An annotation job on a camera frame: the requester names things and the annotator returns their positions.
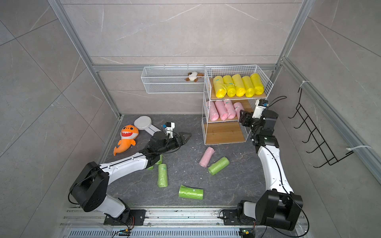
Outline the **yellow roll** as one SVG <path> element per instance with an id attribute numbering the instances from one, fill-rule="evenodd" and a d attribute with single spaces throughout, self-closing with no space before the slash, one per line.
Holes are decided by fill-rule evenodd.
<path id="1" fill-rule="evenodd" d="M 229 97 L 234 97 L 236 95 L 236 88 L 232 77 L 230 75 L 223 76 L 223 82 L 226 86 L 227 95 Z"/>
<path id="2" fill-rule="evenodd" d="M 224 84 L 222 76 L 218 75 L 213 79 L 213 86 L 215 96 L 219 99 L 224 98 L 226 95 L 226 86 Z"/>
<path id="3" fill-rule="evenodd" d="M 254 86 L 255 94 L 256 95 L 262 95 L 265 92 L 265 87 L 263 86 L 260 75 L 258 73 L 253 73 L 250 76 L 250 79 L 251 79 L 252 84 Z"/>
<path id="4" fill-rule="evenodd" d="M 232 80 L 236 89 L 236 96 L 242 97 L 246 94 L 246 88 L 244 86 L 243 80 L 239 74 L 232 76 Z"/>

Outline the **pink roll top angled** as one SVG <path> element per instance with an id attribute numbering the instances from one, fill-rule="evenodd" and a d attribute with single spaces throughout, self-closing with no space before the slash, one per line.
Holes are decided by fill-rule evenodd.
<path id="1" fill-rule="evenodd" d="M 222 121 L 225 121 L 228 118 L 228 112 L 226 110 L 225 104 L 223 101 L 215 101 L 215 108 L 219 114 L 219 117 Z"/>

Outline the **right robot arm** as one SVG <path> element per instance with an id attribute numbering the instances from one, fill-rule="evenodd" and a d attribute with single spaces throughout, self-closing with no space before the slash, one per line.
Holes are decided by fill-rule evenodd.
<path id="1" fill-rule="evenodd" d="M 294 230 L 302 211 L 303 200 L 289 185 L 280 159 L 279 144 L 274 136 L 278 114 L 265 109 L 259 118 L 240 112 L 239 122 L 252 130 L 252 142 L 264 170 L 266 191 L 258 202 L 241 201 L 237 219 L 243 224 L 255 222 L 275 230 Z"/>

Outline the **yellow roll horizontal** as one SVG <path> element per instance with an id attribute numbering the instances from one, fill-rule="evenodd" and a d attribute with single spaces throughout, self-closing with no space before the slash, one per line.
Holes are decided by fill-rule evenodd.
<path id="1" fill-rule="evenodd" d="M 244 76 L 242 77 L 242 81 L 246 90 L 245 96 L 248 98 L 253 97 L 255 94 L 255 87 L 251 81 L 251 78 L 249 76 Z"/>

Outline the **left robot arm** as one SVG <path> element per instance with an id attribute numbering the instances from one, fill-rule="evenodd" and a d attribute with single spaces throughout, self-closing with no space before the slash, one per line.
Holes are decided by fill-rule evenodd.
<path id="1" fill-rule="evenodd" d="M 159 161 L 160 155 L 179 149 L 191 136 L 187 132 L 174 132 L 170 138 L 165 132 L 158 131 L 142 150 L 130 157 L 101 165 L 90 162 L 70 187 L 68 196 L 72 196 L 85 212 L 96 210 L 126 224 L 133 220 L 130 208 L 121 199 L 107 194 L 108 185 L 126 175 L 153 166 Z"/>

